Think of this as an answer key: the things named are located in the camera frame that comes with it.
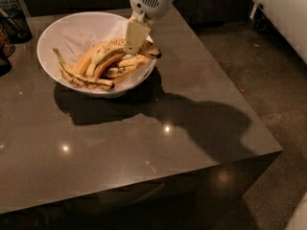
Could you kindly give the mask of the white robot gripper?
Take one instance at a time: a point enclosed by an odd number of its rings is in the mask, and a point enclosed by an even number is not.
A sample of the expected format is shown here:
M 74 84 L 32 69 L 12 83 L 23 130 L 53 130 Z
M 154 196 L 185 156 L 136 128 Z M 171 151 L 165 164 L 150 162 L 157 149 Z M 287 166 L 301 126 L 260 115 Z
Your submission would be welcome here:
M 164 16 L 175 0 L 130 0 L 132 18 L 126 31 L 124 51 L 135 55 L 147 39 L 151 28 L 145 24 Z

